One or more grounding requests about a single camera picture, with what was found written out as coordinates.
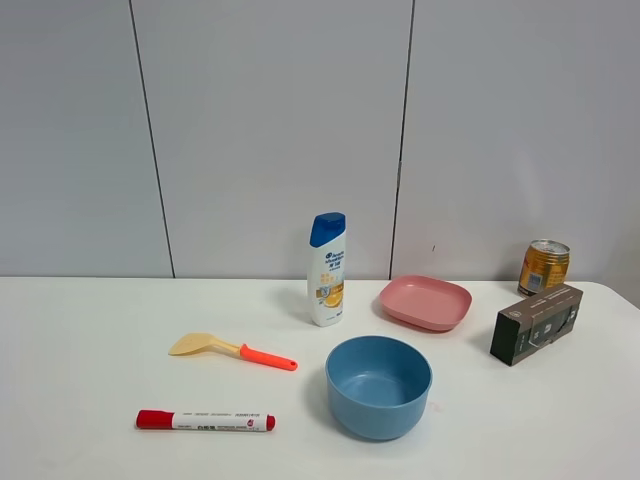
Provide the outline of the red white marker pen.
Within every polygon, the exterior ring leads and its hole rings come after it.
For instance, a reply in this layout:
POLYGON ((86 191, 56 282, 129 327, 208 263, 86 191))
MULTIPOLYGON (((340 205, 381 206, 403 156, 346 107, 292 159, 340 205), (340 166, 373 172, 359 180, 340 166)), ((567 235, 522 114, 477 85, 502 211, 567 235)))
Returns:
POLYGON ((135 420, 139 430, 195 430, 270 432, 276 417, 264 413, 169 412, 140 410, 135 420))

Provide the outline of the white blue shampoo bottle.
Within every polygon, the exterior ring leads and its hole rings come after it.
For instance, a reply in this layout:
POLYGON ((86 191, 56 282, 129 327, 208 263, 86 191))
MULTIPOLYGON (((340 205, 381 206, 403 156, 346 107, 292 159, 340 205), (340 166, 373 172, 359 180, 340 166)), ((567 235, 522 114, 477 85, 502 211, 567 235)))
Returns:
POLYGON ((307 297, 312 321, 331 326, 342 318, 345 282, 346 216, 317 215, 310 233, 307 297))

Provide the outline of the pink square plate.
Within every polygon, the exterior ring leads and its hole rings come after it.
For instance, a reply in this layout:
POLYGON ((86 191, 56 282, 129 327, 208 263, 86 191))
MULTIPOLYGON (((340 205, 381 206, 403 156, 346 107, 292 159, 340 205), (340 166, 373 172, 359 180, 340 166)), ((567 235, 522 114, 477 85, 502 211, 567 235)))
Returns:
POLYGON ((391 280, 380 292, 379 303, 396 320, 432 332, 447 332, 462 322, 472 296, 447 281, 404 275, 391 280))

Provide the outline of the blue plastic bowl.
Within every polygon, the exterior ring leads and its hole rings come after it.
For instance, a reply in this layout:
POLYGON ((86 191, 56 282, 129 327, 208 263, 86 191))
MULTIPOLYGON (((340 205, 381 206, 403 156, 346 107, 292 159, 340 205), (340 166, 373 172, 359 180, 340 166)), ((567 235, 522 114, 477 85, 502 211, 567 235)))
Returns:
POLYGON ((334 347, 325 376, 333 417, 370 441, 395 440, 411 431, 423 416, 433 382, 431 365, 417 349, 374 335, 334 347))

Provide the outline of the yellow orange rice spatula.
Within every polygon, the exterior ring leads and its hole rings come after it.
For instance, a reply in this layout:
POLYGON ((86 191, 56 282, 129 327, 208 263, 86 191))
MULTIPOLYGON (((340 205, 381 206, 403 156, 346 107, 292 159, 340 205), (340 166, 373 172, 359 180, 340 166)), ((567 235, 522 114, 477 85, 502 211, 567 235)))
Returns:
POLYGON ((189 333, 179 339, 168 351, 170 356, 189 356, 203 352, 223 353, 247 362, 285 371, 295 371, 298 363, 292 359, 252 349, 247 344, 235 345, 209 333, 189 333))

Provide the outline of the yellow drink can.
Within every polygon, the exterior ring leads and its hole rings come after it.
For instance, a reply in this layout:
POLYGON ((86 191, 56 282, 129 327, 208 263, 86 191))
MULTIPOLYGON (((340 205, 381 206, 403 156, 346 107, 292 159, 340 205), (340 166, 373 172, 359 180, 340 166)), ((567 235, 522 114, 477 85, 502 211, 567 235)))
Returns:
POLYGON ((525 253, 518 292, 536 295, 565 282, 570 263, 570 248, 550 239, 533 240, 525 253))

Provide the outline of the brown coffee capsule box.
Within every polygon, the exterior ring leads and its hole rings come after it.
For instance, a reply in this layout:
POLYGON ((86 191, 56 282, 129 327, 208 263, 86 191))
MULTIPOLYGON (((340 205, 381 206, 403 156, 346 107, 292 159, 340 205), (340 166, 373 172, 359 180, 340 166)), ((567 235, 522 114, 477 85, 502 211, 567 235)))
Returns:
POLYGON ((499 311, 490 354, 514 366, 570 333, 575 325, 583 291, 556 285, 499 311))

